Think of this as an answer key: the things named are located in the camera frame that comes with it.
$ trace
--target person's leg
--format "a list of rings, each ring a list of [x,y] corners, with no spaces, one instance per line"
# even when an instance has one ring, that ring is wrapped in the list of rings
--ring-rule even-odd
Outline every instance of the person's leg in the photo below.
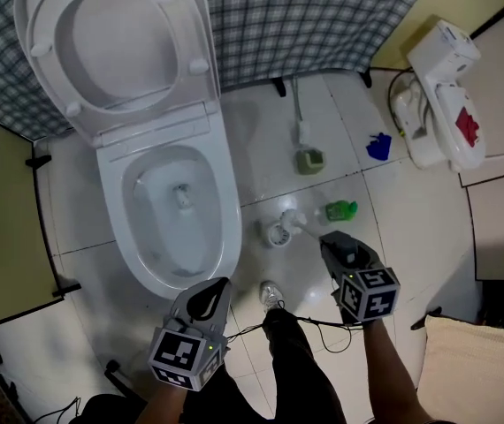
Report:
[[[260,297],[267,312],[263,330],[270,341],[278,389],[276,422],[345,424],[339,398],[315,362],[305,333],[280,307],[283,298],[277,286],[262,284]]]
[[[187,393],[181,422],[264,424],[268,420],[250,406],[223,365],[201,391]]]

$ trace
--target green bottle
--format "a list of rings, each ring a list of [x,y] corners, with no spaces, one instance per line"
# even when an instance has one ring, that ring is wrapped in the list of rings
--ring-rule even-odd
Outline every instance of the green bottle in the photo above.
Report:
[[[326,217],[329,222],[344,222],[352,220],[358,211],[356,201],[336,201],[325,206]]]

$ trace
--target white appliance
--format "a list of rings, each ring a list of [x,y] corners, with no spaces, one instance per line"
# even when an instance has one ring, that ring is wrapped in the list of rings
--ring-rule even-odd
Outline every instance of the white appliance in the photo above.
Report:
[[[43,89],[96,149],[126,265],[167,299],[230,277],[241,212],[207,0],[15,0]]]
[[[460,171],[484,161],[478,114],[457,81],[478,59],[470,37],[444,20],[409,52],[415,78],[391,97],[391,104],[417,167],[448,159],[451,169]]]

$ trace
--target toilet seat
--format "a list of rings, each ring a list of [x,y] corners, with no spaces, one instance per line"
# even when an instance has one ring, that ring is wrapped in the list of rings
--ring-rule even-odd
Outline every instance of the toilet seat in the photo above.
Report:
[[[80,16],[86,12],[81,13],[81,7],[87,6],[90,12],[100,10],[97,5],[103,5],[104,0],[94,0],[92,4],[88,4],[88,0],[40,0],[27,26],[28,58],[38,80],[58,109],[96,147],[101,146],[102,133],[124,125],[158,119],[166,111],[195,102],[218,100],[217,78],[211,67],[215,62],[195,0],[124,1],[129,11],[134,7],[133,16],[140,16],[144,23],[148,23],[147,28],[129,30],[124,24],[115,24],[113,20],[99,15],[99,19],[103,20],[103,26],[99,29],[101,24],[81,19]],[[116,0],[113,0],[113,6],[116,5]],[[90,12],[88,18],[95,19]],[[130,52],[140,45],[136,43],[138,39],[122,40],[122,31],[134,34],[143,41],[145,47],[140,48],[141,55]],[[124,55],[125,61],[111,62],[117,66],[114,76],[108,70],[109,62],[102,59],[98,67],[97,59],[94,59],[96,55],[93,55],[93,52],[111,49],[108,44],[112,43],[105,36],[110,36],[118,44],[111,57],[116,56],[117,52],[130,52]],[[157,51],[161,55],[152,56],[152,52]],[[155,66],[154,70],[145,73],[146,64],[152,62],[154,57],[157,58],[151,64]],[[88,66],[85,66],[88,61],[81,61],[86,58],[90,60]],[[70,74],[81,69],[84,70],[84,76],[92,78],[92,85],[100,89],[93,91],[95,87],[91,87],[87,92],[78,89],[83,87],[84,77],[76,74],[72,78]],[[142,86],[137,95],[116,96],[112,92],[117,87],[121,88],[119,91],[130,91],[132,88],[128,83],[117,85],[117,78],[120,77],[122,81],[125,75],[128,83],[138,87],[143,81],[140,75],[149,84],[147,88]]]
[[[43,89],[96,148],[134,276],[167,299],[230,277],[241,211],[207,1],[15,0],[14,13]]]

